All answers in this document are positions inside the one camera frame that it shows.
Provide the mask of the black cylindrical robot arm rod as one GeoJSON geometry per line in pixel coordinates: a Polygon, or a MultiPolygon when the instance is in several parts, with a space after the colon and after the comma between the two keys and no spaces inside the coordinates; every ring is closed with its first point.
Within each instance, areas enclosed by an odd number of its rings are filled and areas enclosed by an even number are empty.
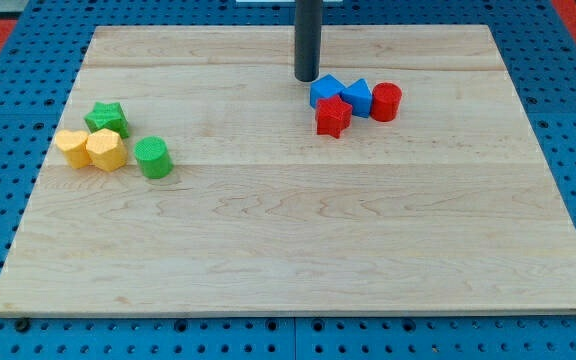
{"type": "Polygon", "coordinates": [[[319,74],[322,0],[296,0],[294,14],[294,75],[312,82],[319,74]]]}

